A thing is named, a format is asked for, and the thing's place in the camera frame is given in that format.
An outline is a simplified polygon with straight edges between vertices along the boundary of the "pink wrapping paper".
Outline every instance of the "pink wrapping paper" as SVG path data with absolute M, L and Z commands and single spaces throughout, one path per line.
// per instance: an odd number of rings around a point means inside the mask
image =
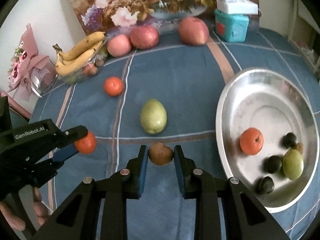
M 15 58 L 12 58 L 14 70 L 9 78 L 10 89 L 8 92 L 16 90 L 13 98 L 19 97 L 25 101 L 29 101 L 31 95 L 31 72 L 33 68 L 43 69 L 49 63 L 49 56 L 38 55 L 38 47 L 30 24 L 27 25 L 27 30 L 21 36 L 20 48 L 25 52 L 19 58 L 19 62 L 16 62 Z

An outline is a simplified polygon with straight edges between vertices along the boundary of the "banana bunch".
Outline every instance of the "banana bunch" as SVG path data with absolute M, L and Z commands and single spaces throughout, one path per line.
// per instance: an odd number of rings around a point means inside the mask
M 104 32 L 92 33 L 66 53 L 62 51 L 58 44 L 54 45 L 53 48 L 57 52 L 57 73 L 60 76 L 66 76 L 80 69 L 101 47 L 104 38 Z

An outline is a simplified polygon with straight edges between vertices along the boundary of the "table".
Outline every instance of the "table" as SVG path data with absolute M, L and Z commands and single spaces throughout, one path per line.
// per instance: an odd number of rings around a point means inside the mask
M 281 35 L 260 29 L 238 44 L 223 42 L 212 33 L 199 47 L 181 44 L 176 33 L 162 36 L 156 48 L 112 58 L 96 77 L 63 85 L 38 100 L 31 122 L 51 118 L 62 130 L 82 124 L 98 140 L 94 153 L 72 157 L 41 188 L 46 205 L 56 209 L 86 176 L 104 179 L 124 168 L 141 144 L 162 142 L 172 148 L 180 144 L 197 167 L 225 178 L 215 138 L 217 104 L 225 83 L 249 67 L 271 69 L 296 84 L 307 95 L 319 127 L 320 87 L 304 58 Z M 125 83 L 117 98 L 103 91 L 111 76 Z M 165 130 L 155 136 L 140 125 L 140 110 L 151 98 L 159 100 L 168 115 Z M 319 183 L 318 166 L 304 196 L 273 214 L 291 239 L 301 237 L 319 210 Z M 130 240 L 193 239 L 195 201 L 181 198 L 173 162 L 164 167 L 148 163 L 144 194 L 139 201 L 128 201 L 127 216 Z

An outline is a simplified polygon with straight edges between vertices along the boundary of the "human hand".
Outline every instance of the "human hand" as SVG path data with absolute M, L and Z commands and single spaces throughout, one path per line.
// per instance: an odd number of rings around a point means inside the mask
M 33 201 L 33 209 L 38 216 L 38 223 L 42 226 L 49 218 L 49 213 L 47 207 L 41 203 L 42 196 L 37 187 L 33 188 Z M 0 210 L 12 229 L 19 231 L 25 230 L 26 223 L 21 218 L 17 217 L 4 202 L 0 202 Z

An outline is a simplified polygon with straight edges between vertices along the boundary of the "stainless steel bowl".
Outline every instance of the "stainless steel bowl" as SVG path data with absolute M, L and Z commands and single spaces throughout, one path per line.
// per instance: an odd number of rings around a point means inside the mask
M 241 152 L 239 138 L 249 127 L 264 137 L 262 150 L 253 156 Z M 281 138 L 288 132 L 304 144 L 304 170 L 291 181 L 282 171 L 267 174 L 265 160 L 284 155 Z M 270 176 L 275 189 L 257 195 L 270 213 L 283 211 L 297 202 L 309 187 L 319 158 L 319 134 L 310 103 L 288 79 L 267 69 L 238 73 L 222 91 L 216 117 L 216 136 L 220 159 L 228 178 L 239 178 L 252 192 L 259 179 Z

